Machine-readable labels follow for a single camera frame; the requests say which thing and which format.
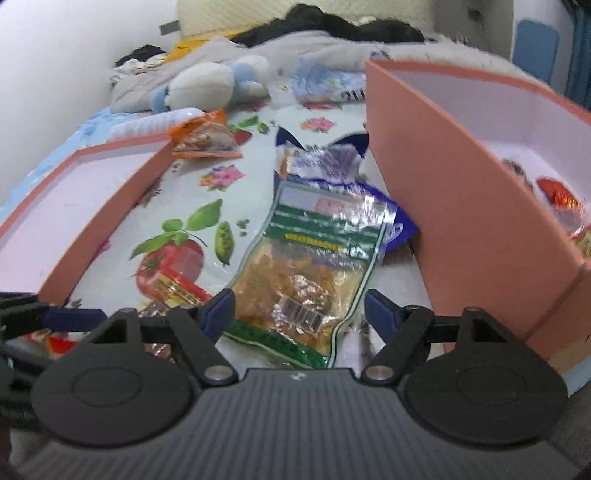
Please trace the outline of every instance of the white wall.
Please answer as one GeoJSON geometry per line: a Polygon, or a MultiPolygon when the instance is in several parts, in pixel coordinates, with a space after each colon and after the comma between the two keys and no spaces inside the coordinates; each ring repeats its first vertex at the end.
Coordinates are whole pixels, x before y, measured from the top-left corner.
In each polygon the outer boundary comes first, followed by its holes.
{"type": "Polygon", "coordinates": [[[113,63],[146,43],[169,49],[175,0],[0,3],[0,205],[78,124],[109,103],[113,63]]]}
{"type": "Polygon", "coordinates": [[[513,38],[513,0],[436,0],[437,31],[461,35],[470,45],[509,59],[513,38]],[[484,18],[479,25],[468,18],[476,8],[484,18]]]}
{"type": "Polygon", "coordinates": [[[573,49],[573,20],[560,0],[514,0],[514,28],[524,18],[537,20],[558,31],[560,44],[550,86],[564,93],[573,49]]]}

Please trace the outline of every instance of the snack bag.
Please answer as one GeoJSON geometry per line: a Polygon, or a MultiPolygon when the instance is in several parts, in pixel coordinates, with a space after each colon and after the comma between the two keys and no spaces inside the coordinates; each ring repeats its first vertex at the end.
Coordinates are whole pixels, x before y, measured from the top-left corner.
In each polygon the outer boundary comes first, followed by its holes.
{"type": "Polygon", "coordinates": [[[226,332],[301,367],[331,367],[337,333],[377,265],[388,206],[282,182],[269,217],[232,283],[226,332]]]}
{"type": "Polygon", "coordinates": [[[83,333],[52,332],[49,328],[28,333],[23,338],[44,349],[49,358],[58,359],[72,350],[83,339],[83,333]]]}
{"type": "Polygon", "coordinates": [[[368,134],[343,137],[326,147],[304,148],[286,129],[279,127],[275,136],[277,166],[282,179],[323,179],[334,183],[352,182],[369,145],[368,134]]]}
{"type": "Polygon", "coordinates": [[[277,166],[275,169],[275,191],[282,179],[307,184],[332,192],[348,193],[351,195],[371,196],[388,206],[390,228],[386,232],[384,242],[386,251],[398,248],[418,233],[418,227],[412,219],[398,206],[398,204],[368,183],[355,181],[359,173],[359,162],[369,146],[368,134],[353,134],[337,140],[324,148],[313,147],[307,152],[301,143],[286,129],[279,127],[275,137],[277,148],[277,166]],[[350,158],[358,158],[359,162],[327,162],[318,153],[330,153],[332,149],[348,147],[346,150],[350,158]],[[301,152],[300,158],[305,160],[305,154],[310,163],[293,162],[293,151],[301,152]]]}
{"type": "Polygon", "coordinates": [[[302,60],[291,88],[300,103],[365,100],[366,77],[302,60]]]}
{"type": "Polygon", "coordinates": [[[535,181],[546,196],[552,213],[567,231],[576,239],[591,224],[589,205],[581,202],[566,186],[554,179],[540,177],[535,181]]]}
{"type": "Polygon", "coordinates": [[[241,158],[223,110],[215,110],[172,127],[168,134],[177,142],[175,158],[241,158]]]}

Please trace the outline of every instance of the barcode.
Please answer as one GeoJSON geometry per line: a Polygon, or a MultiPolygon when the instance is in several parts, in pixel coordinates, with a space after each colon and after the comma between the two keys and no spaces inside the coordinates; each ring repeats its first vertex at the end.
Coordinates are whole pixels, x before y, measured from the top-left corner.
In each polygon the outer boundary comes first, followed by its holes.
{"type": "Polygon", "coordinates": [[[322,324],[324,316],[314,310],[307,309],[302,304],[297,303],[294,299],[281,296],[279,300],[279,308],[285,317],[285,321],[292,325],[301,328],[308,333],[314,333],[322,324]]]}

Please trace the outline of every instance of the orange snack packet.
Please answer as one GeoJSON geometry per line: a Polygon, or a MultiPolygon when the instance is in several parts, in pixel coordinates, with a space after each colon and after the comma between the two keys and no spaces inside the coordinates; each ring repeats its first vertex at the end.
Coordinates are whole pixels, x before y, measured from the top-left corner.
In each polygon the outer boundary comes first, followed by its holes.
{"type": "Polygon", "coordinates": [[[577,197],[559,181],[540,177],[535,182],[552,205],[565,208],[581,207],[581,202],[577,197]]]}
{"type": "Polygon", "coordinates": [[[228,129],[223,110],[214,110],[172,127],[168,134],[177,142],[175,158],[241,158],[242,153],[228,129]]]}

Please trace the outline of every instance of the yellow cloth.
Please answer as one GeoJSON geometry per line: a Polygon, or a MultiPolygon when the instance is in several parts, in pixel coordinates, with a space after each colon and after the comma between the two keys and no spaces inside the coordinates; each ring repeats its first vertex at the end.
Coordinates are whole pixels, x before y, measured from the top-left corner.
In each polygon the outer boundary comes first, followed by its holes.
{"type": "Polygon", "coordinates": [[[181,40],[174,46],[174,50],[164,59],[164,63],[168,63],[169,61],[174,61],[178,59],[182,59],[187,53],[192,52],[195,48],[200,47],[204,43],[210,41],[213,37],[234,37],[239,33],[245,32],[250,30],[252,27],[248,28],[239,28],[234,30],[219,30],[210,32],[203,35],[198,35],[193,38],[189,38],[187,40],[181,40]]]}

